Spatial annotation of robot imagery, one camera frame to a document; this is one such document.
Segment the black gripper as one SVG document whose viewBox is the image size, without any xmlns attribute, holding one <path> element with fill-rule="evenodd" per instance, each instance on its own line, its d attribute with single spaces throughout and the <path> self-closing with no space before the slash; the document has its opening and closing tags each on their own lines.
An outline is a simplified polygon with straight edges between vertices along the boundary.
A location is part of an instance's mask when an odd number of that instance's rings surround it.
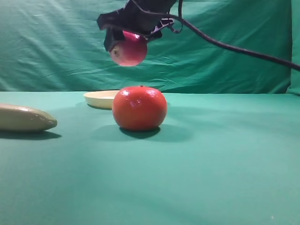
<svg viewBox="0 0 300 225">
<path fill-rule="evenodd" d="M 100 14 L 97 24 L 106 29 L 104 47 L 110 52 L 119 42 L 125 41 L 123 31 L 147 35 L 149 43 L 162 37 L 161 30 L 174 24 L 167 16 L 175 0 L 129 0 L 124 7 Z"/>
</svg>

